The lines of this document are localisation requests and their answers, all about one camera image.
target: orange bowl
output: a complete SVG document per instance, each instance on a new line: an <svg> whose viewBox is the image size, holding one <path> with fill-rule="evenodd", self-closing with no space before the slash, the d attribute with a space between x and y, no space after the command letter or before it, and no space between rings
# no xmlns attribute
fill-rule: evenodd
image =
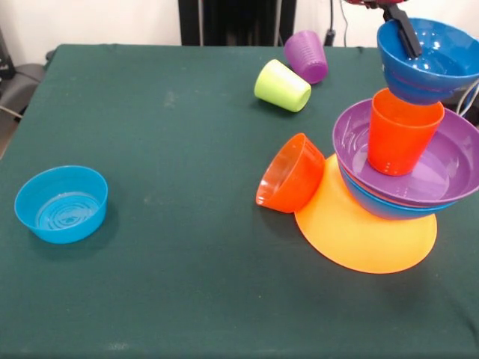
<svg viewBox="0 0 479 359"><path fill-rule="evenodd" d="M299 211L320 185L324 162L323 154L304 133L294 135L263 175L256 204L284 213Z"/></svg>

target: orange cup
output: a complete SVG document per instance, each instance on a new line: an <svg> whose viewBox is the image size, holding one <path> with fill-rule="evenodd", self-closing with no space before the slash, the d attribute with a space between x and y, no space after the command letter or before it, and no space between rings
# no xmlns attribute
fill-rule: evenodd
<svg viewBox="0 0 479 359"><path fill-rule="evenodd" d="M413 105L386 88L373 97L367 160L391 176L412 172L444 118L444 106Z"/></svg>
<svg viewBox="0 0 479 359"><path fill-rule="evenodd" d="M304 133L294 135L263 175L256 203L284 213L300 210L320 185L324 161L323 154Z"/></svg>

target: purple cup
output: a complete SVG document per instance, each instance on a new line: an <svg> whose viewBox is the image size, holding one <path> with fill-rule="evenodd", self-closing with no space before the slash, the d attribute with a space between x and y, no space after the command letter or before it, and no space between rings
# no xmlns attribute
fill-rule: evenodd
<svg viewBox="0 0 479 359"><path fill-rule="evenodd" d="M295 33L284 44L284 56L293 71L310 84L316 84L328 74L328 62L323 44L314 31Z"/></svg>

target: blue bowl rim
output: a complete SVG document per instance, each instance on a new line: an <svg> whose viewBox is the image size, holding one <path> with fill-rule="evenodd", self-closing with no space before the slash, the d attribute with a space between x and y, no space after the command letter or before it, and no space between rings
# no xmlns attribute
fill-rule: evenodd
<svg viewBox="0 0 479 359"><path fill-rule="evenodd" d="M354 183L353 179L350 178L350 175L343 169L342 165L340 163L338 163L338 165L339 165L339 171L341 171L341 174L343 174L343 176L346 176L347 181L351 185L353 185L354 188L359 190L365 196L369 197L371 200L375 200L378 203L383 204L385 206L389 206L393 209L398 209L398 210L401 210L401 211L408 211L408 212L416 212L416 213L432 212L432 211L438 212L442 209L448 208L449 206L452 206L453 204L455 204L455 202L451 202L451 203L447 203L447 204L442 204L441 206L431 206L431 207L418 208L418 207L402 206L400 204L391 203L391 202L388 202L387 200L383 200L382 198L376 197L374 194L369 193L364 188L361 188L359 185Z"/></svg>
<svg viewBox="0 0 479 359"><path fill-rule="evenodd" d="M455 26L452 26L452 25L449 25L449 24L446 24L444 22L440 22L440 21L436 21L436 20L431 20L431 19L424 19L424 18L421 18L421 17L412 17L410 18L410 20L421 20L421 21L428 21L428 22L433 22L435 24L440 24L440 25L443 25L443 26L446 26L448 28L451 28L455 31L458 31L458 32L461 32L463 33L465 36L467 37L470 37L473 41L476 41L476 42L479 42L478 39L476 39L475 37L471 36L470 34L468 34L467 32L461 30L460 28L456 28ZM377 43L378 43L378 48L380 51L383 51L384 53L386 53L390 58L393 58L395 61L401 63L401 64L404 64L405 66L407 66L408 68L410 69L413 69L412 66L409 66L406 62L404 62L403 60L400 60L399 58L397 58L396 56L393 56L389 51L387 51L384 47L384 45L382 44L382 42L379 40L379 32L381 31L381 29L384 27L384 26L387 26L387 24L390 23L390 21L393 21L393 20L389 20L387 22L385 22L384 24L382 24L378 31L377 31ZM432 75L432 76L438 76L442 79L474 79L474 78L477 78L479 76L479 73L476 73L474 75L467 75L467 76L452 76L452 75L443 75L443 74L440 74L440 73L432 73L432 72L429 72L429 71L426 71L426 70L423 70L423 69L414 69L414 71L417 71L418 73L423 73L423 74L426 74L426 75Z"/></svg>
<svg viewBox="0 0 479 359"><path fill-rule="evenodd" d="M22 217L19 215L18 210L17 210L18 198L19 198L19 196L22 194L23 190L24 190L29 184L31 184L34 180L36 180L37 178L43 176L44 174L47 174L47 173L49 173L49 172L58 171L58 170L68 169L68 168L79 168L79 169L82 169L82 170L87 170L88 172L91 172L91 173L95 174L99 179L101 179L103 185L105 186L106 193L105 193L105 197L104 197L103 200L102 200L102 203L100 204L100 208L103 208L103 207L106 205L106 201L108 200L109 188L108 188L108 183L106 182L105 177L103 177L100 172L94 170L93 168L85 167L85 166L79 166L79 165L65 165L65 166L58 166L58 167L50 168L49 170L40 172L40 173L36 174L35 176L33 176L33 177L32 177L31 179L29 179L29 180L20 188L20 190L16 193L15 204L14 204L15 216L16 216L16 217L19 219L19 221L22 222L23 225L26 226L28 229L30 229L30 230L32 230L32 231L41 230L41 231L45 231L45 232L59 232L59 231L62 231L62 230L69 230L69 229L74 228L74 227L76 227L76 226L81 226L81 225L83 225L83 224L89 222L89 221L94 217L94 216L91 216L91 217L88 218L86 221L83 221L83 222L74 224L73 226L68 227L68 228L56 228L56 229L54 229L54 230L47 230L47 229L42 229L42 228L38 228L38 227L35 227L35 226L31 226L30 224L25 223L25 221L23 221Z"/></svg>

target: floor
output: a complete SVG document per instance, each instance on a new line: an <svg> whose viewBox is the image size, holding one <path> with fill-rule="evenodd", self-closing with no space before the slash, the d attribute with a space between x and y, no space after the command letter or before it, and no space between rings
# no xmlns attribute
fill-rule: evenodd
<svg viewBox="0 0 479 359"><path fill-rule="evenodd" d="M8 144L15 134L15 130L18 127L18 123L11 121L1 128L0 131L0 159L3 158L3 155L7 151Z"/></svg>

